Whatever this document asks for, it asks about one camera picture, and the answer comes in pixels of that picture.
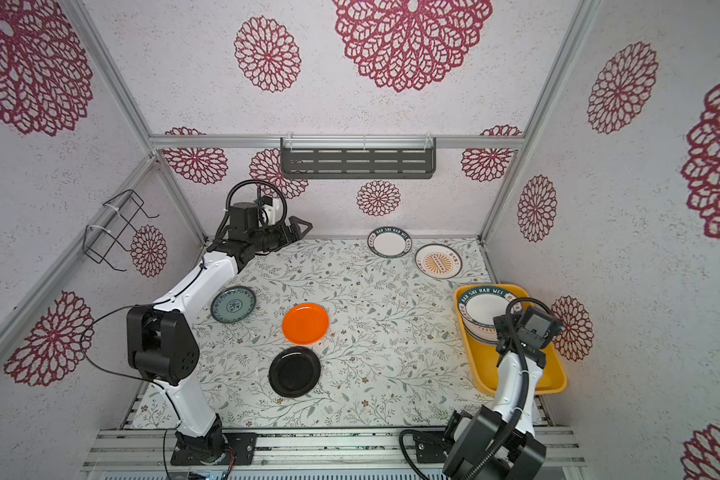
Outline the orange sunburst plate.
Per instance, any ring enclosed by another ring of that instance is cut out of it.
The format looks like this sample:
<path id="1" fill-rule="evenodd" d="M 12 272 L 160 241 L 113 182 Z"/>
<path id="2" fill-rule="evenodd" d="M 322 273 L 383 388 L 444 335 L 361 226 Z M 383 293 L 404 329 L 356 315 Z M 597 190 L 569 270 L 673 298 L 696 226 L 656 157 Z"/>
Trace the orange sunburst plate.
<path id="1" fill-rule="evenodd" d="M 451 247 L 431 243 L 420 247 L 415 254 L 415 263 L 425 275 L 435 279 L 451 279 L 462 270 L 461 256 Z"/>

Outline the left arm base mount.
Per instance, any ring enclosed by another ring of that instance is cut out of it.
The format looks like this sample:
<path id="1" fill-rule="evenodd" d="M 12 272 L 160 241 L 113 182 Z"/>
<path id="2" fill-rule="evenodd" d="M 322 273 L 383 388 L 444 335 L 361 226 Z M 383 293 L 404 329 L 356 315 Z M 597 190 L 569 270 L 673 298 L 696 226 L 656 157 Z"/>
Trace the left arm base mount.
<path id="1" fill-rule="evenodd" d="M 177 432 L 171 466 L 247 466 L 253 462 L 258 435 L 222 429 L 220 419 L 206 435 L 192 437 Z"/>

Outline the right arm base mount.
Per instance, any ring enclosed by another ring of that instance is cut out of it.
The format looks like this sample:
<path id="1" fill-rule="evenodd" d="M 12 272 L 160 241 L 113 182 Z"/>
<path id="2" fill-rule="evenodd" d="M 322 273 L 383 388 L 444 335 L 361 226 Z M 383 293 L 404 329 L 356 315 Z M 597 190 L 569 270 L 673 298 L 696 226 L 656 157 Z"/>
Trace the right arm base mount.
<path id="1" fill-rule="evenodd" d="M 419 464 L 444 464 L 454 445 L 443 431 L 415 430 L 412 437 Z"/>

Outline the blue floral dark plate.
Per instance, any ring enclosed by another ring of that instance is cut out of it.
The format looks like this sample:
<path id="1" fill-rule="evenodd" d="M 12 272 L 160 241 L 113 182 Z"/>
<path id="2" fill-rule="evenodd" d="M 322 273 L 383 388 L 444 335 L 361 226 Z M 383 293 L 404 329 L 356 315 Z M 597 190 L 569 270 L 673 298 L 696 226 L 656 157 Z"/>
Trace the blue floral dark plate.
<path id="1" fill-rule="evenodd" d="M 211 317 L 219 323 L 234 324 L 249 317 L 256 303 L 256 294 L 251 288 L 232 286 L 214 297 L 210 306 Z"/>

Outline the green rim plate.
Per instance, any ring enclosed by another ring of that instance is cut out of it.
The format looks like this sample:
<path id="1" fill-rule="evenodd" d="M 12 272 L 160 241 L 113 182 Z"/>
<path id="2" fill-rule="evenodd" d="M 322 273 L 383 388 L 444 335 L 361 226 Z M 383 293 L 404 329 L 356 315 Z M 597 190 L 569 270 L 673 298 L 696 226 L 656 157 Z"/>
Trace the green rim plate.
<path id="1" fill-rule="evenodd" d="M 507 305 L 515 298 L 504 288 L 474 286 L 456 296 L 456 306 L 469 333 L 484 342 L 496 343 L 498 337 L 494 318 L 504 315 Z"/>
<path id="2" fill-rule="evenodd" d="M 367 237 L 367 246 L 379 257 L 394 259 L 407 255 L 412 249 L 412 239 L 401 228 L 384 226 L 374 229 Z"/>

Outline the yellow plastic bin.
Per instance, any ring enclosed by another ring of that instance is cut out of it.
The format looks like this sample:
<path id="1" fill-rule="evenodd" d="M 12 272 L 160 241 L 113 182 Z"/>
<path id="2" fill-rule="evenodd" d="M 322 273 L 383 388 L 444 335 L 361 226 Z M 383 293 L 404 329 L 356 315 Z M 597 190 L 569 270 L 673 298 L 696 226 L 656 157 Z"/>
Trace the yellow plastic bin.
<path id="1" fill-rule="evenodd" d="M 522 315 L 529 306 L 551 314 L 544 303 L 534 302 L 524 289 L 516 285 L 482 284 L 460 287 L 454 294 L 454 308 L 475 387 L 491 397 L 503 395 L 523 382 L 527 384 L 529 394 L 556 394 L 565 390 L 568 384 L 567 375 L 552 342 L 543 350 L 528 349 L 515 337 L 513 329 L 510 329 L 513 340 L 519 341 L 524 350 L 522 353 L 498 354 L 497 342 L 484 342 L 466 330 L 457 310 L 456 296 L 468 287 L 486 285 L 504 288 L 516 296 L 507 305 L 506 315 Z"/>

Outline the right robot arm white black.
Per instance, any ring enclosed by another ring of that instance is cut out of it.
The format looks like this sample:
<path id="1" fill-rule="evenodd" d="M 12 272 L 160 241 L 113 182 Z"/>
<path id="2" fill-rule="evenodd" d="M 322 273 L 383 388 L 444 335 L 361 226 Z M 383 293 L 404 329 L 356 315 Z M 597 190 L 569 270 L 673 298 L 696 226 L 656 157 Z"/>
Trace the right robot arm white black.
<path id="1" fill-rule="evenodd" d="M 494 325 L 499 384 L 492 404 L 474 415 L 454 413 L 440 436 L 415 429 L 398 434 L 404 461 L 421 479 L 427 475 L 412 461 L 407 436 L 444 449 L 442 473 L 450 479 L 534 479 L 542 469 L 547 447 L 535 437 L 531 404 L 547 364 L 544 349 L 564 327 L 532 297 L 511 300 Z"/>

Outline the orange plastic plate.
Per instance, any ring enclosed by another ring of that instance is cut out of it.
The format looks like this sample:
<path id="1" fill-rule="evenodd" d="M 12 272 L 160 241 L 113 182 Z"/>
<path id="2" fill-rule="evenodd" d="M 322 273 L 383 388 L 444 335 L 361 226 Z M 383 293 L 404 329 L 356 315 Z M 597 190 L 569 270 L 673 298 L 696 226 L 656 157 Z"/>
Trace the orange plastic plate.
<path id="1" fill-rule="evenodd" d="M 303 303 L 291 308 L 281 325 L 285 338 L 296 345 L 311 345 L 321 340 L 328 331 L 328 312 L 315 303 Z"/>

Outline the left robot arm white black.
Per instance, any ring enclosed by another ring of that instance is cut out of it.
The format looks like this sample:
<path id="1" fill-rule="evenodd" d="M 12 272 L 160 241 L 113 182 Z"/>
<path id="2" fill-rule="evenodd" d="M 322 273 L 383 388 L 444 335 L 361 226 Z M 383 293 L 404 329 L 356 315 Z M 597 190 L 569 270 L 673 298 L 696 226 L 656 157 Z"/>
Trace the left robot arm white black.
<path id="1" fill-rule="evenodd" d="M 256 295 L 233 280 L 257 256 L 301 240 L 311 223 L 289 216 L 284 193 L 273 183 L 249 179 L 231 189 L 256 187 L 252 202 L 228 197 L 223 219 L 197 267 L 153 303 L 126 312 L 128 363 L 139 378 L 161 389 L 177 414 L 179 447 L 205 462 L 224 452 L 219 415 L 210 407 L 195 373 L 200 349 L 190 327 L 204 306 L 214 320 L 234 324 L 250 316 Z"/>

